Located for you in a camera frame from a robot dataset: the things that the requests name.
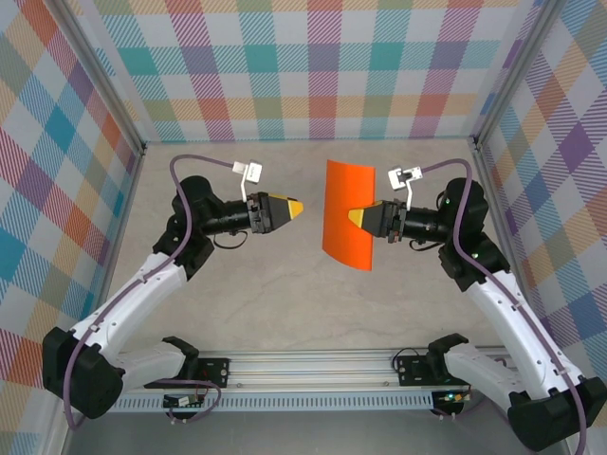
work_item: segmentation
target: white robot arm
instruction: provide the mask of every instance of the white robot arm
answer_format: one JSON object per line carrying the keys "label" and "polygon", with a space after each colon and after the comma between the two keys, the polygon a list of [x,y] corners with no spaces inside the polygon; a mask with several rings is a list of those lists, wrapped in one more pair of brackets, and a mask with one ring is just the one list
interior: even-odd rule
{"label": "white robot arm", "polygon": [[46,335],[43,380],[47,390],[60,398],[69,390],[71,405],[84,416],[97,418],[124,391],[167,378],[205,380],[196,377],[200,372],[198,350],[176,337],[164,338],[149,349],[120,352],[154,309],[209,259],[217,244],[208,236],[242,230],[270,233],[303,211],[304,206],[295,199],[265,192],[246,196],[244,183],[259,181],[261,165],[235,163],[233,170],[243,175],[242,199],[223,202],[204,177],[184,179],[179,190],[187,208],[181,195],[176,196],[172,203],[175,215],[135,276],[71,330],[55,327]]}
{"label": "white robot arm", "polygon": [[607,388],[600,378],[583,376],[524,299],[506,258],[483,232],[488,204],[462,161],[429,168],[465,164],[469,174],[448,184],[437,210],[412,207],[411,182],[423,177],[422,170],[395,168],[388,172],[389,179],[394,190],[408,190],[406,202],[380,201],[350,210],[349,218],[389,243],[405,237],[442,245],[438,255],[443,269],[485,313],[517,372],[482,355],[458,334],[431,343],[423,361],[436,380],[455,377],[482,392],[507,413],[523,444],[539,451],[580,431],[584,420],[585,426],[592,425],[607,401]]}

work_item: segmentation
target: white bracket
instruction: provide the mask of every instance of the white bracket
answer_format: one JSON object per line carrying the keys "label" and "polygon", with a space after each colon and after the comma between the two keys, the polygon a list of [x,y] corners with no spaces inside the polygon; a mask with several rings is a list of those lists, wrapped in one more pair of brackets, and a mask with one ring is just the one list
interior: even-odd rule
{"label": "white bracket", "polygon": [[403,188],[407,189],[407,211],[411,209],[411,203],[414,197],[411,182],[419,180],[420,178],[423,178],[423,176],[419,166],[404,171],[400,167],[388,171],[388,179],[390,180],[390,185],[394,191],[399,191]]}
{"label": "white bracket", "polygon": [[231,168],[233,173],[240,173],[243,178],[240,180],[240,192],[243,196],[243,202],[247,202],[247,191],[245,190],[245,183],[250,182],[254,185],[259,183],[262,177],[263,166],[257,161],[250,161],[248,164],[234,161],[234,165]]}

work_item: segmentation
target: plaid wall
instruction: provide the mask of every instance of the plaid wall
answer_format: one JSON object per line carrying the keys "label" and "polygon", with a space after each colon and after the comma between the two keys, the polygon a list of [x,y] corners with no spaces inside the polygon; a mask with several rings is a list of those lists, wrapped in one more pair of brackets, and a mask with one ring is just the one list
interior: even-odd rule
{"label": "plaid wall", "polygon": [[607,0],[569,0],[484,152],[532,306],[607,380]]}
{"label": "plaid wall", "polygon": [[43,0],[0,0],[0,455],[34,453],[42,347],[87,315],[135,154]]}
{"label": "plaid wall", "polygon": [[[83,14],[93,1],[101,32]],[[69,3],[141,133],[188,141],[467,137],[533,2]]]}
{"label": "plaid wall", "polygon": [[495,101],[495,97],[500,93],[502,87],[506,83],[508,76],[510,75],[510,70],[512,69],[512,65],[516,62],[519,54],[524,48],[524,40],[529,36],[529,32],[535,25],[538,16],[540,15],[540,11],[542,11],[543,5],[546,3],[546,0],[534,0],[533,6],[529,10],[527,17],[524,20],[523,26],[519,30],[518,35],[516,36],[516,40],[514,40],[514,44],[512,48],[508,52],[506,59],[504,60],[504,64],[500,69],[500,72],[491,87],[491,92],[487,97],[485,104],[483,105],[483,109],[481,109],[481,115],[476,120],[474,127],[472,128],[472,136],[477,136],[487,118],[487,113],[491,109],[493,102]]}

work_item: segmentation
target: beige floor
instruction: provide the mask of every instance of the beige floor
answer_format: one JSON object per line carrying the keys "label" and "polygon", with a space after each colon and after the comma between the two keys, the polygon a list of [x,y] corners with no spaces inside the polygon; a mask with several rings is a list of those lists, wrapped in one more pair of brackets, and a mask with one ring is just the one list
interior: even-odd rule
{"label": "beige floor", "polygon": [[[248,192],[289,195],[302,200],[305,211],[276,232],[249,236],[240,249],[216,250],[185,288],[147,318],[128,348],[149,346],[169,335],[201,350],[425,346],[452,332],[479,345],[501,344],[484,316],[447,278],[436,251],[414,253],[405,243],[376,240],[374,270],[365,273],[337,263],[321,248],[327,158],[376,166],[376,197],[391,199],[395,194],[387,181],[388,169],[469,158],[463,139],[151,146],[113,291],[138,269],[162,233],[175,195],[168,164],[173,156],[186,153],[260,161],[262,181]],[[428,174],[414,186],[414,205],[432,207],[447,182],[462,172],[454,167]],[[239,176],[224,168],[192,162],[178,165],[178,173],[208,177],[224,200],[239,197]],[[492,227],[487,232],[495,238]]]}

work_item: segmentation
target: orange plastic sheet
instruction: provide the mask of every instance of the orange plastic sheet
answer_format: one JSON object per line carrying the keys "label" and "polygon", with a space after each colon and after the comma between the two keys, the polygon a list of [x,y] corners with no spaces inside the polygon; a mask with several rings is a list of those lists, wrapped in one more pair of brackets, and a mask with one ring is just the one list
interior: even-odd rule
{"label": "orange plastic sheet", "polygon": [[373,205],[375,192],[375,168],[327,160],[322,249],[360,270],[371,270],[373,236],[356,227],[348,211]]}

